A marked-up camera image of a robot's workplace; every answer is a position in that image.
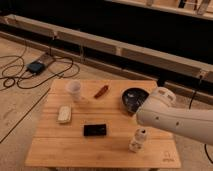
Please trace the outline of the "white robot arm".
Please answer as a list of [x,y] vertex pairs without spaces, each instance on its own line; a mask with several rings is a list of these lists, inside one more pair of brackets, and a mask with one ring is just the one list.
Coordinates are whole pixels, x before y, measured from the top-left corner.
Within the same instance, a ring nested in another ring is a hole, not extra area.
[[175,108],[175,101],[172,91],[157,87],[138,108],[137,123],[213,146],[213,110]]

